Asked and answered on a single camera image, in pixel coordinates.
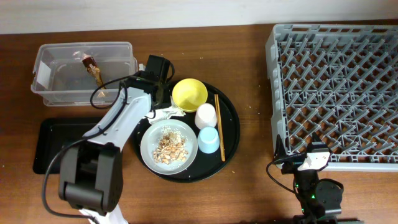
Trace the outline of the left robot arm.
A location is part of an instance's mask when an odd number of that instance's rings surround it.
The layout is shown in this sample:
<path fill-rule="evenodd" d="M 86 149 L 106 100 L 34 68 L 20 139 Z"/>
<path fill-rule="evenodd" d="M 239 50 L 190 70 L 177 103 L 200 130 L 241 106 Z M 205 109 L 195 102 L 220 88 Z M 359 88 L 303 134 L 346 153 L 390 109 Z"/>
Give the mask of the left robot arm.
<path fill-rule="evenodd" d="M 91 223 L 126 223 L 118 205 L 123 191 L 123 147 L 150 111 L 171 105 L 166 58 L 150 55 L 143 71 L 122 78 L 109 111 L 81 140 L 60 151 L 58 195 Z"/>

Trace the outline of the gold brown snack wrapper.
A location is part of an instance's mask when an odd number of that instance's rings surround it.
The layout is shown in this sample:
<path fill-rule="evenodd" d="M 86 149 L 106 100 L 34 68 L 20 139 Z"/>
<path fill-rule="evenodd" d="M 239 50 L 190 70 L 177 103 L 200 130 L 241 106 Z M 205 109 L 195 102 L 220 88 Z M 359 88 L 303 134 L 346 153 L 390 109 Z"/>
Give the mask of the gold brown snack wrapper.
<path fill-rule="evenodd" d="M 101 89 L 105 89 L 105 87 L 103 87 L 104 83 L 101 77 L 101 71 L 94 58 L 90 55 L 84 54 L 82 63 L 84 64 L 86 71 L 95 79 L 96 84 L 100 86 Z"/>

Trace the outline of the white napkin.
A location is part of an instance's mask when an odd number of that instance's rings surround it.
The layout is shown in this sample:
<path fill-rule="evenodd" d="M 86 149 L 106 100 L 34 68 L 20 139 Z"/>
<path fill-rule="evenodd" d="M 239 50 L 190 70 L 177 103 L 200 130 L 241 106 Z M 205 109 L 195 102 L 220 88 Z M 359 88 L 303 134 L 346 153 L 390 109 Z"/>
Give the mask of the white napkin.
<path fill-rule="evenodd" d="M 170 119 L 173 116 L 176 117 L 185 116 L 186 113 L 175 104 L 174 99 L 172 97 L 170 99 L 171 99 L 170 107 L 151 111 L 144 118 L 146 118 L 150 124 L 155 124 L 159 121 Z"/>

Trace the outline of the yellow bowl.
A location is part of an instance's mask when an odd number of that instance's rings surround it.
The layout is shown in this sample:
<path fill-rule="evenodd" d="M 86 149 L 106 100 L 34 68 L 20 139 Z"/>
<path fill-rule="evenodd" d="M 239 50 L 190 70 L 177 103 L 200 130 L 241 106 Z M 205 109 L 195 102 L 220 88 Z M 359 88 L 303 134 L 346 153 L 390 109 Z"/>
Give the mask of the yellow bowl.
<path fill-rule="evenodd" d="M 177 107 L 184 112 L 191 113 L 206 103 L 208 90 L 201 81 L 194 78 L 186 78 L 173 87 L 172 98 Z"/>

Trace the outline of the grey plate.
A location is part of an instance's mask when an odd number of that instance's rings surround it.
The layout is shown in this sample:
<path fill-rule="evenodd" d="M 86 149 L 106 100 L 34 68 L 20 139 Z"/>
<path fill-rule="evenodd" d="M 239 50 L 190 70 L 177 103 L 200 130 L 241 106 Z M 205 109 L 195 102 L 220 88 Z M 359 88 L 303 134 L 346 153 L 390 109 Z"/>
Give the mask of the grey plate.
<path fill-rule="evenodd" d="M 155 163 L 152 153 L 158 146 L 163 126 L 170 126 L 171 129 L 177 129 L 186 138 L 186 150 L 188 151 L 188 156 L 185 162 L 175 161 L 170 165 Z M 141 156 L 144 164 L 147 165 L 151 171 L 163 175 L 178 174 L 186 170 L 195 160 L 197 152 L 198 143 L 196 134 L 186 123 L 176 119 L 163 120 L 153 124 L 144 133 L 141 141 Z"/>

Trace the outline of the food scraps pile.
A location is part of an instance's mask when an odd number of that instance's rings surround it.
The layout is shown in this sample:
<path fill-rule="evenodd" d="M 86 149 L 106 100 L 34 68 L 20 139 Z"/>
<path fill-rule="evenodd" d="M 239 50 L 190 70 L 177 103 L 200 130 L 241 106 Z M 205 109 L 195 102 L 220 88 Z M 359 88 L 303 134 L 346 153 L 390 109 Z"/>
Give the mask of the food scraps pile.
<path fill-rule="evenodd" d="M 155 163 L 170 165 L 172 162 L 187 160 L 186 138 L 177 129 L 163 126 L 158 146 L 152 153 Z"/>

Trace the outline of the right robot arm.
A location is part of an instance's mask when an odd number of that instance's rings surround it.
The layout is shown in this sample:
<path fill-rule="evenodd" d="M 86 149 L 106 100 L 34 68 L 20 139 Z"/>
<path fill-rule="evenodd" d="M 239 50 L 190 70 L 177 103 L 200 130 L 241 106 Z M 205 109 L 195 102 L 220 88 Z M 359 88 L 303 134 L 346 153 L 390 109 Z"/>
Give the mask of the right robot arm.
<path fill-rule="evenodd" d="M 282 174 L 292 174 L 293 187 L 288 189 L 300 202 L 301 215 L 293 223 L 337 223 L 341 214 L 344 186 L 332 179 L 320 179 L 318 173 L 328 166 L 331 149 L 315 133 L 304 152 L 288 155 L 278 135 L 272 165 L 280 165 Z"/>

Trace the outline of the light blue cup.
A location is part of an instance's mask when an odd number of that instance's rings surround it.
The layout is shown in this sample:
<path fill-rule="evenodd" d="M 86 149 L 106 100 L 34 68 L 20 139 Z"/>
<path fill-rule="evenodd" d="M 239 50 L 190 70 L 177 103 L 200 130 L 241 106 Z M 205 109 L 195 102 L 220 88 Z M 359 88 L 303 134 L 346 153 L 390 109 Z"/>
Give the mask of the light blue cup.
<path fill-rule="evenodd" d="M 216 152 L 220 146 L 220 139 L 217 129 L 205 127 L 198 134 L 198 147 L 205 154 Z"/>

